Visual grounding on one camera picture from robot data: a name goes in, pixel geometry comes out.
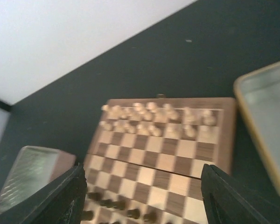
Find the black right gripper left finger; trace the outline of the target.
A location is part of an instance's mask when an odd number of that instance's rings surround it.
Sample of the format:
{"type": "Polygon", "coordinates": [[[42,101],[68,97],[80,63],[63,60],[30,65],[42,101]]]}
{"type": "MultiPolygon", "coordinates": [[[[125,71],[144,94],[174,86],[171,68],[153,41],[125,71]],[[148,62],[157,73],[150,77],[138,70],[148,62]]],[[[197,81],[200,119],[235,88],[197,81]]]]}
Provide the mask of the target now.
{"type": "Polygon", "coordinates": [[[79,224],[86,191],[84,166],[80,164],[0,214],[0,224],[79,224]]]}

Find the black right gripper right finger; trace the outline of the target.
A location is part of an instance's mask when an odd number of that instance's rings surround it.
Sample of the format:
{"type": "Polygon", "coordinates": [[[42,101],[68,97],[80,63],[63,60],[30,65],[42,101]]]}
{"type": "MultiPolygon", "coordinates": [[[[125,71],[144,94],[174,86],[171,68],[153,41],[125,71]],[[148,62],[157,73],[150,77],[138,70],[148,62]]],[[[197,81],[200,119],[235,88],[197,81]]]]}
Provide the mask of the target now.
{"type": "Polygon", "coordinates": [[[201,192],[209,224],[269,224],[270,203],[215,165],[204,164],[201,192]]]}

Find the dark corner rook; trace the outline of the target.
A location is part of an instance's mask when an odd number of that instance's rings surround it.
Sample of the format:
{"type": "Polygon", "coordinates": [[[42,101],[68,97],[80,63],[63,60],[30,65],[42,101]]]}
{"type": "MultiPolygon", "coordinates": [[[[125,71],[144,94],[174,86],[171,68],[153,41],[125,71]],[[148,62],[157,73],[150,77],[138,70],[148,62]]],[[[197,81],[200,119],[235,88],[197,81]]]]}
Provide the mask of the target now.
{"type": "Polygon", "coordinates": [[[94,218],[94,211],[83,211],[81,214],[81,221],[91,221],[94,218]]]}

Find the dark chess pawn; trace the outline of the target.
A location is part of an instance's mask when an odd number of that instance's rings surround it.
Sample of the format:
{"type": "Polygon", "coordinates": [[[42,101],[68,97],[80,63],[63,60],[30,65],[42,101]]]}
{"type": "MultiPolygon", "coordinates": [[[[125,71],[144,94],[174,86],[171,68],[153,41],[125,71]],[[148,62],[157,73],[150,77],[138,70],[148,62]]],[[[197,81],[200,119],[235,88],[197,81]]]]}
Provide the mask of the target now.
{"type": "Polygon", "coordinates": [[[125,200],[113,201],[112,199],[104,199],[100,201],[100,205],[107,208],[113,208],[116,210],[124,210],[126,208],[125,200]]]}
{"type": "Polygon", "coordinates": [[[87,196],[95,202],[99,202],[102,199],[102,194],[100,192],[88,192],[87,196]]]}

